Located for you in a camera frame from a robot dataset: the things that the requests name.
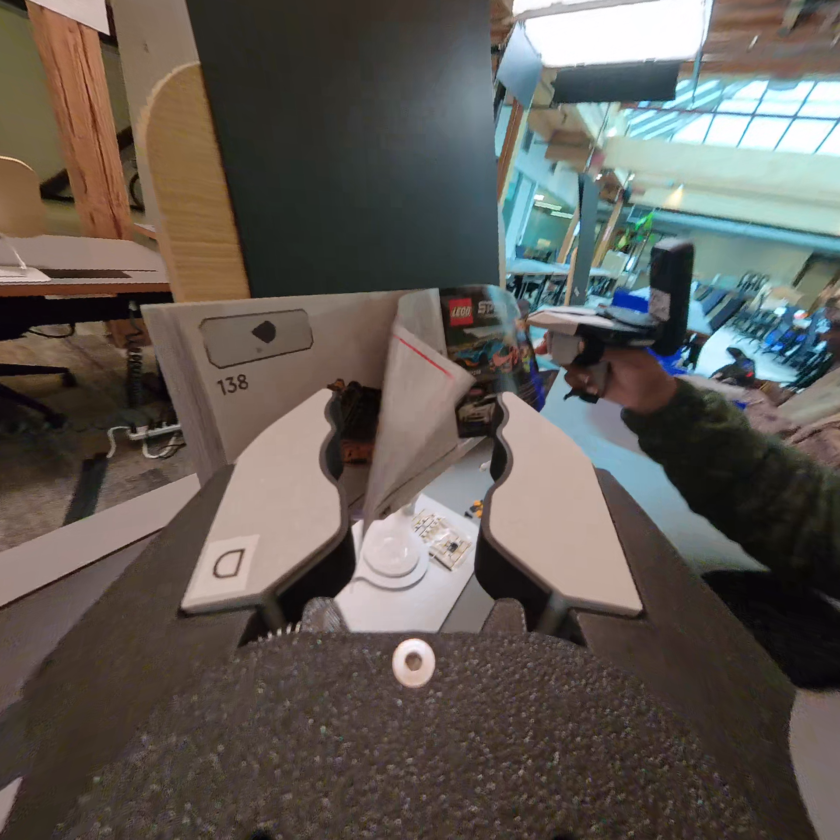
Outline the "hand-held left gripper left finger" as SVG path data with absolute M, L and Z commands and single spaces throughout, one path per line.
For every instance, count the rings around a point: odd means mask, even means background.
M 321 389 L 238 457 L 181 609 L 301 615 L 354 573 L 338 394 Z

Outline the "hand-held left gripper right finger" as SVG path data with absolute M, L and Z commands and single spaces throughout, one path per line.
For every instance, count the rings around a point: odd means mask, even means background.
M 637 617 L 641 596 L 595 468 L 560 428 L 504 392 L 492 417 L 492 485 L 483 501 L 477 580 L 494 600 L 541 617 L 568 608 Z

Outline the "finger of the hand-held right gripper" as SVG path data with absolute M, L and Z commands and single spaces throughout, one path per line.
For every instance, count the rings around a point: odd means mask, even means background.
M 575 333 L 583 328 L 647 333 L 652 330 L 652 319 L 646 313 L 621 308 L 548 308 L 532 313 L 528 325 L 560 333 Z

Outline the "lego instruction booklet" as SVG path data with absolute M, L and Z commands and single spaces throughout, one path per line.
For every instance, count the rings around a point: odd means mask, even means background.
M 377 478 L 383 518 L 490 435 L 496 394 L 536 411 L 550 385 L 516 298 L 499 286 L 391 290 L 143 308 L 199 480 L 233 464 L 268 426 L 323 389 L 346 405 L 343 431 L 372 444 L 385 399 L 423 447 Z

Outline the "person's right forearm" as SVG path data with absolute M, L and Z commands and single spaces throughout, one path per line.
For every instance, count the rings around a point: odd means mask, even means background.
M 774 574 L 838 599 L 836 471 L 684 381 L 656 412 L 622 419 L 690 510 Z

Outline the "person's right hand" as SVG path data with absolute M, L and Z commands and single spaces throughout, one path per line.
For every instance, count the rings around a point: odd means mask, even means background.
M 606 399 L 631 413 L 649 415 L 664 408 L 677 392 L 677 379 L 668 374 L 645 350 L 608 348 L 602 361 L 607 366 L 599 385 L 593 367 L 565 366 L 565 380 L 574 390 Z

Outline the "white power strip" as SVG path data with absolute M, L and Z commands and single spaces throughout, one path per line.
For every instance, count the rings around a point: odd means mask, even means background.
M 185 445 L 182 427 L 177 422 L 112 426 L 107 430 L 109 449 L 105 455 L 106 459 L 115 456 L 120 434 L 123 434 L 127 441 L 141 444 L 141 454 L 149 460 L 168 459 Z

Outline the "white monitor stand base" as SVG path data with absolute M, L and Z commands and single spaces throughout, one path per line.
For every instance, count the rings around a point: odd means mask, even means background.
M 465 513 L 483 500 L 490 475 L 480 465 L 490 458 L 490 442 L 480 441 L 461 460 L 435 478 L 416 499 L 415 513 L 430 513 L 471 543 L 460 565 L 449 569 L 435 559 L 423 577 L 401 590 L 373 585 L 373 574 L 358 566 L 351 583 L 337 596 L 349 630 L 357 633 L 476 633 L 493 601 L 478 583 L 475 549 L 480 522 Z

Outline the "bright studio light panel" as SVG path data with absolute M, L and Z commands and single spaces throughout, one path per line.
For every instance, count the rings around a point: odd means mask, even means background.
M 517 1 L 513 34 L 551 71 L 553 107 L 665 102 L 706 44 L 711 1 Z

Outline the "black divider panel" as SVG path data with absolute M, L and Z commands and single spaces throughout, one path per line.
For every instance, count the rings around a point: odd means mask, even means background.
M 186 3 L 250 295 L 499 285 L 490 3 Z

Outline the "wooden side desk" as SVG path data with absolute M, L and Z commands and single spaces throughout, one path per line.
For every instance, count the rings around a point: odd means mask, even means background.
M 173 301 L 163 258 L 133 241 L 61 235 L 2 236 L 1 302 L 127 298 Z

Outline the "light wood rounded panel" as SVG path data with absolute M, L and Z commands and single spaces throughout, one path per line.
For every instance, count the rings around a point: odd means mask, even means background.
M 251 292 L 199 61 L 152 89 L 134 138 L 149 171 L 154 227 L 177 302 L 235 301 Z

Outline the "light wood chair back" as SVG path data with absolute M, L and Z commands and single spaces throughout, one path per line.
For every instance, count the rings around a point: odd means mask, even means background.
M 1 234 L 33 238 L 46 233 L 37 174 L 23 161 L 1 156 Z

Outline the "white paper notice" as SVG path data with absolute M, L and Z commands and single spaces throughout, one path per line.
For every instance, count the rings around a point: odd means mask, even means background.
M 31 1 L 103 35 L 111 34 L 106 1 Z

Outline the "wooden support post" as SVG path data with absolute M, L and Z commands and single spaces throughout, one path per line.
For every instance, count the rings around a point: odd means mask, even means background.
M 133 220 L 98 32 L 27 2 L 81 232 L 131 241 Z

